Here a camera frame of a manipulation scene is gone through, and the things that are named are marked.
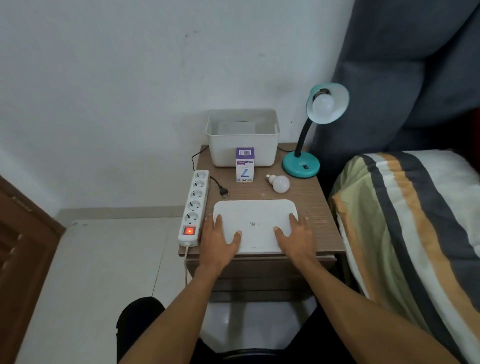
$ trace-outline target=bed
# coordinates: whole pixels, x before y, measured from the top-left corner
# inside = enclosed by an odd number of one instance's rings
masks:
[[[362,154],[330,204],[362,293],[480,363],[480,177],[459,154]]]

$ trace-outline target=teal desk lamp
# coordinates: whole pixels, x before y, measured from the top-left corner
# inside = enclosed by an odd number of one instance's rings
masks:
[[[320,170],[318,159],[307,152],[302,152],[303,143],[312,123],[324,125],[337,120],[347,110],[350,94],[341,84],[321,84],[314,86],[307,101],[308,119],[300,133],[294,152],[283,158],[282,166],[290,176],[310,178]]]

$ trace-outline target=lamp base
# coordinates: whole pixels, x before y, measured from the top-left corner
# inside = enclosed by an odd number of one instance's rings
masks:
[[[290,176],[310,178],[317,175],[320,170],[320,162],[310,153],[302,152],[297,158],[295,152],[291,152],[283,158],[282,167]]]

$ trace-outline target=white wall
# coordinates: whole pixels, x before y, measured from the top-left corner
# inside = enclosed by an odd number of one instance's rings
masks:
[[[2,149],[0,149],[0,175],[50,216],[55,216],[60,210],[60,201],[51,191],[39,185],[36,179]]]
[[[207,110],[298,138],[353,1],[4,1],[0,143],[62,207],[183,205]]]

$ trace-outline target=gray headboard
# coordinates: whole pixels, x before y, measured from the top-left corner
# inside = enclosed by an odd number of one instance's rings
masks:
[[[350,91],[311,152],[324,193],[353,156],[456,147],[480,107],[480,0],[356,0],[333,82]]]

